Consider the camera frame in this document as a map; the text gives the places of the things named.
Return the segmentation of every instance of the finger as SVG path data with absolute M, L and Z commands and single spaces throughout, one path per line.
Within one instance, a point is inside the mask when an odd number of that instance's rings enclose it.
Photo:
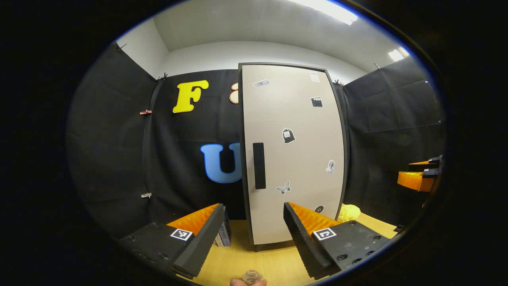
M 234 279 L 233 278 L 233 279 L 231 279 L 230 286 L 247 286 L 247 284 L 245 284 L 245 282 L 243 282 L 240 279 Z
M 266 286 L 266 282 L 264 280 L 256 280 L 256 282 L 252 283 L 250 286 Z

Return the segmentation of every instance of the butterfly sticker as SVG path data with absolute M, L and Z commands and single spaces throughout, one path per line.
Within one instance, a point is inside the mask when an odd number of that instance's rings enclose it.
M 289 181 L 286 182 L 286 184 L 283 187 L 276 187 L 277 191 L 280 192 L 280 194 L 285 194 L 286 192 L 291 192 L 291 187 L 289 186 Z

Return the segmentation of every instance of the white cabinet door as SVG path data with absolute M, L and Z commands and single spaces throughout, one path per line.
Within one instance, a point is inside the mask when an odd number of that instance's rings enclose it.
M 243 65 L 241 100 L 244 180 L 247 178 L 254 244 L 291 239 L 282 216 L 284 202 L 318 209 L 335 219 L 345 156 L 340 115 L 326 73 Z M 264 151 L 253 152 L 255 143 L 262 143 Z M 256 170 L 255 158 L 259 160 Z

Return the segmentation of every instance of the blue letter u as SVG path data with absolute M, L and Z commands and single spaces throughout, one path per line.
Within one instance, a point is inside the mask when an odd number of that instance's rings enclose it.
M 229 149 L 233 151 L 235 156 L 235 170 L 231 173 L 224 173 L 220 169 L 220 153 L 224 148 L 220 144 L 207 144 L 201 146 L 201 152 L 205 154 L 205 171 L 206 175 L 214 182 L 233 183 L 242 178 L 240 143 L 229 145 Z

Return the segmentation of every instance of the black door handle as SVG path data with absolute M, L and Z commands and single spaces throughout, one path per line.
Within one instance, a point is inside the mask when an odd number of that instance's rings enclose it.
M 265 146 L 263 143 L 252 143 L 252 155 L 254 156 L 256 190 L 266 189 Z

